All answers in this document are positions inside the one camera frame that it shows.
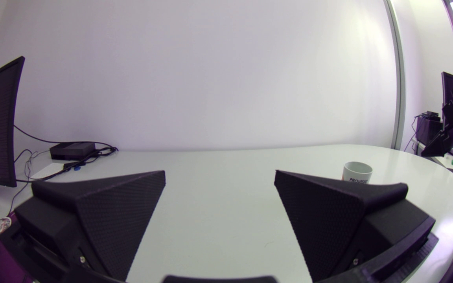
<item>black device base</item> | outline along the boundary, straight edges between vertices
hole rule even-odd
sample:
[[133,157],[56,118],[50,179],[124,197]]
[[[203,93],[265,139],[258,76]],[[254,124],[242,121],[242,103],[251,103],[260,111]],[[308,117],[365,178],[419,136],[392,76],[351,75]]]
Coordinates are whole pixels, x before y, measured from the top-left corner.
[[50,156],[56,160],[82,160],[95,150],[95,143],[59,143],[50,148]]
[[438,113],[427,111],[417,118],[417,131],[415,138],[421,143],[427,145],[443,129],[443,123],[440,122]]

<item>cable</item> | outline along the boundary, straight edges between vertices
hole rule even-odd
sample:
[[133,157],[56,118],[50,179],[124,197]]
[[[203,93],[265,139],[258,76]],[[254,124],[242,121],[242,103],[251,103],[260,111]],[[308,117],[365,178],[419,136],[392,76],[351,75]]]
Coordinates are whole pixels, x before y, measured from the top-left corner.
[[[25,134],[26,136],[30,137],[30,138],[34,138],[35,140],[39,140],[41,142],[44,142],[44,143],[70,143],[68,141],[51,141],[51,140],[43,140],[41,138],[37,138],[36,136],[31,136],[30,134],[27,134],[25,131],[23,131],[22,129],[20,129],[19,127],[17,127],[16,125],[13,125],[13,127],[15,127],[15,129],[19,130],[20,132],[22,132],[22,134]],[[98,143],[100,145],[105,145],[107,147],[113,147],[111,145],[108,145],[107,143],[99,143],[98,141],[96,142],[93,142],[93,141],[74,141],[74,143]]]
[[414,129],[414,123],[415,123],[415,120],[417,119],[417,117],[421,117],[421,116],[423,116],[423,115],[422,115],[422,114],[419,114],[419,115],[417,115],[417,116],[414,117],[414,121],[412,122],[412,129],[413,129],[413,131],[414,131],[415,133],[414,133],[414,135],[410,138],[410,140],[409,140],[408,143],[407,143],[407,146],[405,147],[405,149],[404,149],[403,151],[406,151],[406,150],[407,150],[408,145],[410,144],[410,142],[412,142],[412,138],[414,138],[414,136],[415,136],[415,135],[417,134],[417,132],[419,131],[419,130],[415,130],[415,129]]
[[33,154],[33,152],[31,150],[25,149],[17,156],[17,158],[13,161],[13,163],[17,162],[17,160],[20,158],[20,156],[22,156],[22,154],[24,152],[29,152],[31,155]]
[[11,210],[13,209],[13,202],[15,201],[15,198],[17,197],[17,195],[18,195],[20,192],[22,192],[22,191],[27,187],[27,185],[29,185],[29,183],[26,183],[26,184],[22,187],[22,189],[20,189],[20,191],[18,191],[18,192],[13,196],[13,199],[11,199],[11,205],[10,205],[10,207],[9,207],[8,216],[9,216],[9,214],[11,213]]
[[[26,136],[30,137],[30,138],[34,138],[35,140],[39,140],[41,142],[44,142],[44,143],[70,143],[68,141],[52,141],[52,140],[43,140],[41,138],[37,138],[36,136],[33,136],[33,135],[30,135],[30,134],[27,134],[25,131],[23,131],[22,129],[20,129],[19,127],[17,127],[16,125],[13,125],[13,127],[15,127],[15,129],[19,130],[20,132],[22,132],[22,134],[25,134]],[[31,157],[29,160],[27,160],[26,162],[26,167],[24,168],[24,174],[25,176],[27,177],[27,180],[17,180],[18,182],[23,182],[23,183],[32,183],[33,181],[45,181],[45,180],[48,180],[48,179],[51,179],[59,174],[62,174],[64,172],[68,172],[71,168],[74,168],[78,165],[83,165],[83,164],[87,164],[87,163],[92,163],[94,162],[95,160],[97,160],[97,158],[99,158],[100,156],[108,156],[110,154],[112,154],[113,152],[117,152],[118,149],[116,147],[113,147],[112,145],[109,145],[107,143],[100,143],[98,141],[96,142],[93,142],[93,141],[74,141],[74,143],[98,143],[100,145],[105,145],[106,147],[103,147],[102,149],[100,150],[95,150],[93,152],[91,152],[90,154],[88,154],[87,156],[85,156],[82,160],[79,160],[77,162],[74,162],[74,163],[71,163],[70,165],[67,165],[65,166],[62,170],[60,170],[59,172],[57,173],[54,173],[52,175],[49,175],[49,176],[46,176],[46,177],[43,177],[43,178],[38,178],[38,179],[34,179],[34,178],[31,178],[30,175],[31,175],[31,168],[30,168],[30,164],[32,163],[32,160],[36,157],[38,157],[38,155],[44,153],[44,152],[41,152],[39,154],[37,154],[36,156],[32,156],[31,154]]]
[[25,165],[24,165],[24,175],[27,177],[27,183],[26,183],[26,184],[22,187],[22,189],[20,189],[20,190],[13,196],[13,198],[11,199],[11,205],[10,205],[10,207],[9,207],[8,216],[10,215],[11,210],[13,209],[13,202],[15,201],[15,198],[18,196],[18,194],[20,194],[20,193],[27,187],[27,185],[29,185],[29,174],[30,174],[30,172],[31,172],[31,167],[29,166],[29,164],[31,163],[31,161],[32,161],[34,158],[36,158],[36,156],[38,156],[38,155],[40,155],[40,154],[43,153],[43,152],[41,152],[41,153],[38,153],[38,152],[31,152],[30,150],[27,150],[27,149],[26,149],[26,150],[23,150],[23,151],[20,153],[20,155],[22,155],[25,151],[29,151],[29,152],[31,153],[31,156],[29,156],[29,158],[27,159],[27,161],[26,161],[26,163],[25,163]]
[[[102,153],[103,151],[105,150],[110,150],[110,152],[108,153]],[[64,167],[62,170],[60,170],[59,172],[57,173],[54,173],[52,175],[49,175],[49,176],[46,176],[46,177],[43,177],[43,178],[31,178],[29,177],[29,175],[26,174],[26,177],[28,178],[27,180],[17,180],[18,182],[23,182],[23,183],[32,183],[34,181],[45,181],[45,180],[49,180],[49,179],[52,179],[53,177],[59,175],[59,174],[62,174],[64,172],[68,172],[71,168],[74,168],[76,167],[77,165],[80,165],[81,163],[92,163],[93,161],[95,161],[97,158],[99,158],[99,156],[108,156],[110,154],[112,154],[113,152],[115,151],[118,151],[118,149],[116,147],[103,147],[102,149],[100,150],[95,150],[94,152],[91,152],[89,155],[85,156],[83,159],[77,161],[77,162],[74,162],[70,165],[67,165],[66,167]]]

